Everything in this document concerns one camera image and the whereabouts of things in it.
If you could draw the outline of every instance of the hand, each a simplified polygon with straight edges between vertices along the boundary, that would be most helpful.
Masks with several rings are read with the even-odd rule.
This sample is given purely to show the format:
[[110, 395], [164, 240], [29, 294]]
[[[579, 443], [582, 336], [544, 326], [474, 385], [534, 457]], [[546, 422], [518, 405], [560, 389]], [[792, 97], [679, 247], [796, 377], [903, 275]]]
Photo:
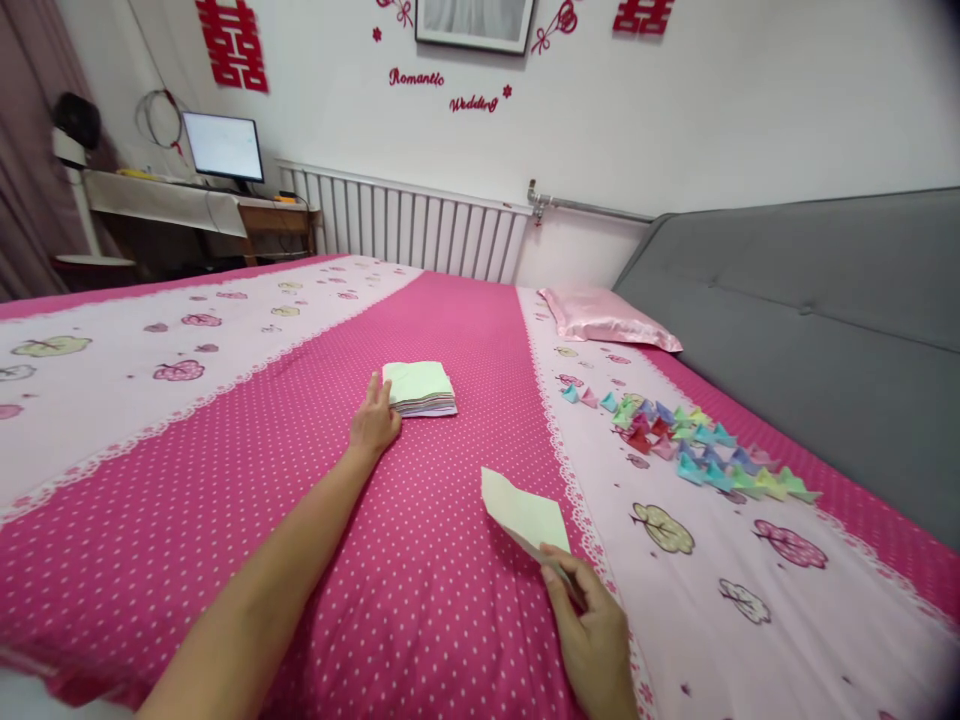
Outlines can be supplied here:
[[560, 564], [587, 600], [587, 611], [577, 617], [563, 580], [553, 568], [540, 568], [560, 633], [563, 666], [577, 702], [591, 720], [635, 720], [627, 616], [590, 565], [553, 545], [544, 543], [540, 550]]
[[350, 448], [380, 457], [400, 434], [400, 416], [390, 408], [390, 386], [380, 387], [380, 373], [370, 376], [367, 397], [350, 425]]

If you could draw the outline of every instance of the satin pillowcase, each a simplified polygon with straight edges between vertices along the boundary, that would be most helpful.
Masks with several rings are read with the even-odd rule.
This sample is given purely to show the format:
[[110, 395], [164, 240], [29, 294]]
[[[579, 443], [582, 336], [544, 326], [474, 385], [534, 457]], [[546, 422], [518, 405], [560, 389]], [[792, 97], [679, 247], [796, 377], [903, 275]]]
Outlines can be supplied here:
[[602, 288], [545, 288], [539, 291], [565, 340], [609, 340], [656, 345], [667, 352], [683, 346], [656, 320]]

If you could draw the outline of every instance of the white desk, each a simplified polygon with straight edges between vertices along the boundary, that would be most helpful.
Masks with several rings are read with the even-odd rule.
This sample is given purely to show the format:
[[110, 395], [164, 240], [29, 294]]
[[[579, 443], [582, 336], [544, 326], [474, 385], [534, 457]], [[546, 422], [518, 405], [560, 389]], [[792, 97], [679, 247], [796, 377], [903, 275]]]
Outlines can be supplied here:
[[313, 231], [320, 212], [302, 202], [241, 197], [93, 170], [85, 172], [83, 180], [91, 210], [244, 238], [248, 265], [256, 265], [251, 241], [256, 235], [302, 236], [308, 252], [316, 254]]

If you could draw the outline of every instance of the lace trim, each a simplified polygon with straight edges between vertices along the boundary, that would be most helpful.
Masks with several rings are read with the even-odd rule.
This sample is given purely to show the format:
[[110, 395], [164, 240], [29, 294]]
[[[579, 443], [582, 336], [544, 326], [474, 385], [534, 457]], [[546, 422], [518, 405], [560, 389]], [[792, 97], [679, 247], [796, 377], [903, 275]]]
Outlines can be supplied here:
[[[520, 297], [520, 288], [517, 288], [518, 299], [520, 300], [521, 311], [523, 307], [523, 298]], [[603, 543], [600, 541], [600, 534], [597, 531], [593, 518], [590, 517], [590, 511], [587, 509], [586, 500], [580, 489], [580, 483], [577, 481], [577, 475], [570, 464], [570, 457], [566, 454], [563, 445], [563, 436], [560, 432], [560, 426], [557, 424], [557, 418], [553, 414], [550, 405], [549, 386], [546, 382], [546, 375], [540, 366], [540, 360], [537, 356], [536, 348], [533, 344], [533, 337], [530, 334], [530, 328], [527, 324], [526, 313], [523, 314], [524, 329], [527, 331], [527, 345], [530, 348], [530, 358], [533, 361], [534, 372], [537, 376], [537, 389], [540, 392], [540, 403], [543, 405], [543, 415], [547, 421], [547, 429], [550, 431], [550, 444], [553, 445], [553, 452], [560, 463], [560, 475], [565, 483], [565, 495], [573, 505], [573, 522], [583, 533], [581, 541], [584, 552], [593, 563], [601, 582], [607, 589], [618, 598], [620, 606], [623, 606], [623, 599], [620, 596], [620, 590], [617, 587], [613, 577], [613, 570], [607, 562], [606, 552], [603, 549]], [[630, 633], [630, 668], [633, 671], [633, 686], [636, 696], [638, 710], [641, 718], [656, 720], [659, 712], [656, 709], [656, 701], [650, 689], [650, 674], [647, 670], [647, 663], [640, 650], [640, 645]]]
[[92, 307], [94, 305], [112, 305], [113, 303], [128, 302], [130, 300], [139, 300], [140, 298], [148, 298], [148, 297], [153, 298], [153, 297], [158, 297], [160, 295], [169, 295], [170, 293], [175, 293], [175, 292], [184, 292], [185, 290], [193, 290], [194, 292], [196, 292], [200, 288], [207, 288], [207, 287], [222, 288], [225, 285], [230, 285], [232, 283], [244, 282], [247, 280], [257, 280], [263, 277], [264, 275], [274, 275], [280, 272], [291, 272], [291, 270], [297, 270], [304, 267], [312, 267], [314, 265], [321, 265], [323, 263], [334, 262], [336, 260], [349, 259], [350, 257], [353, 257], [353, 256], [351, 255], [335, 255], [332, 257], [324, 256], [323, 258], [317, 258], [315, 262], [304, 263], [303, 265], [300, 265], [297, 268], [284, 268], [281, 266], [271, 270], [265, 269], [264, 272], [254, 275], [253, 277], [234, 278], [232, 280], [222, 280], [220, 282], [209, 282], [209, 283], [203, 283], [203, 284], [198, 283], [197, 285], [185, 285], [184, 287], [170, 288], [169, 290], [157, 290], [155, 292], [144, 293], [143, 295], [137, 295], [135, 297], [118, 297], [118, 298], [109, 298], [108, 300], [95, 300], [93, 302], [83, 303], [82, 305], [74, 305], [73, 307], [66, 308], [64, 310], [53, 310], [48, 313], [36, 313], [34, 315], [26, 315], [25, 317], [9, 318], [7, 320], [0, 320], [0, 322], [2, 322], [4, 325], [17, 325], [20, 323], [32, 322], [34, 320], [51, 318], [54, 315], [65, 315], [75, 310], [83, 310], [88, 307]]
[[[410, 279], [410, 282], [413, 282], [418, 277], [420, 277], [420, 274], [417, 274], [414, 277], [412, 277]], [[408, 282], [403, 287], [409, 286], [410, 282]], [[181, 288], [175, 288], [172, 291], [164, 291], [164, 292], [175, 292], [176, 290], [179, 290], [179, 289]], [[13, 520], [16, 520], [17, 518], [23, 517], [24, 515], [30, 512], [33, 512], [37, 508], [45, 505], [61, 488], [64, 488], [68, 485], [73, 485], [74, 483], [79, 482], [80, 480], [85, 480], [86, 478], [89, 478], [97, 471], [97, 469], [103, 463], [107, 462], [108, 460], [113, 460], [115, 458], [126, 455], [127, 453], [131, 452], [137, 445], [139, 445], [143, 440], [147, 440], [148, 438], [161, 435], [173, 423], [186, 420], [200, 408], [206, 407], [221, 395], [228, 393], [238, 385], [247, 382], [258, 372], [265, 369], [267, 366], [272, 365], [277, 360], [282, 358], [284, 355], [289, 355], [291, 352], [293, 352], [297, 348], [303, 346], [304, 344], [310, 342], [311, 340], [314, 340], [315, 338], [319, 337], [320, 335], [327, 332], [328, 330], [338, 325], [342, 325], [345, 322], [349, 322], [350, 320], [353, 320], [353, 318], [355, 318], [357, 315], [360, 315], [361, 313], [364, 313], [367, 310], [370, 310], [371, 308], [375, 307], [379, 303], [382, 303], [384, 300], [387, 300], [388, 298], [392, 297], [393, 294], [397, 292], [397, 290], [394, 290], [393, 293], [390, 293], [389, 295], [380, 298], [376, 302], [370, 305], [367, 305], [366, 307], [357, 309], [353, 314], [343, 318], [339, 322], [331, 323], [330, 325], [327, 325], [321, 328], [320, 330], [315, 332], [313, 335], [309, 335], [301, 340], [294, 342], [293, 344], [284, 348], [283, 350], [276, 353], [275, 355], [270, 356], [264, 362], [257, 363], [256, 365], [254, 365], [252, 368], [250, 368], [243, 374], [237, 375], [230, 382], [225, 383], [223, 385], [218, 385], [217, 389], [214, 392], [210, 393], [209, 395], [204, 395], [202, 397], [197, 398], [185, 409], [177, 410], [176, 412], [172, 413], [168, 417], [160, 420], [159, 422], [153, 423], [148, 427], [143, 428], [142, 430], [137, 432], [135, 435], [132, 435], [129, 438], [122, 440], [121, 442], [114, 443], [113, 445], [108, 445], [106, 448], [104, 448], [100, 452], [94, 455], [91, 455], [90, 457], [86, 458], [80, 463], [77, 463], [76, 465], [71, 467], [69, 470], [63, 472], [57, 477], [51, 478], [50, 480], [47, 480], [46, 482], [44, 482], [42, 485], [37, 486], [26, 495], [20, 496], [12, 504], [6, 507], [0, 508], [0, 528], [2, 528], [7, 523]]]
[[[673, 382], [673, 380], [667, 377], [659, 367], [657, 367], [646, 355], [644, 355], [643, 352], [637, 350], [637, 355], [639, 355], [643, 362], [646, 363], [647, 366], [650, 367], [657, 375], [669, 383], [689, 405], [693, 407], [697, 406], [697, 404], [693, 402], [693, 400], [691, 400], [687, 394], [683, 392], [683, 390], [681, 390], [675, 382]], [[913, 582], [883, 562], [883, 560], [877, 556], [877, 551], [874, 550], [869, 543], [849, 532], [846, 528], [846, 525], [843, 524], [843, 521], [840, 518], [831, 515], [826, 510], [821, 510], [819, 507], [815, 507], [814, 510], [817, 517], [820, 518], [820, 520], [823, 521], [827, 527], [837, 533], [840, 538], [860, 556], [861, 560], [870, 565], [870, 567], [872, 567], [877, 574], [886, 580], [892, 587], [895, 587], [897, 590], [904, 593], [914, 607], [916, 607], [924, 615], [927, 615], [928, 617], [931, 617], [939, 622], [941, 626], [948, 632], [960, 637], [960, 624], [958, 624], [957, 621], [943, 612], [936, 605], [921, 596], [920, 593], [917, 592], [917, 588]]]

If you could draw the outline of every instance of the picture frame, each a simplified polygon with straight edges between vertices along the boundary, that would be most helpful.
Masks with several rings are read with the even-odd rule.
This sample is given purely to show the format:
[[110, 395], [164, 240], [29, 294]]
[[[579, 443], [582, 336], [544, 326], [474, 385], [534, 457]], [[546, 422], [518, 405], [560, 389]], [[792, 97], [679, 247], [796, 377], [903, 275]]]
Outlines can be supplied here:
[[526, 55], [536, 0], [416, 0], [418, 43]]

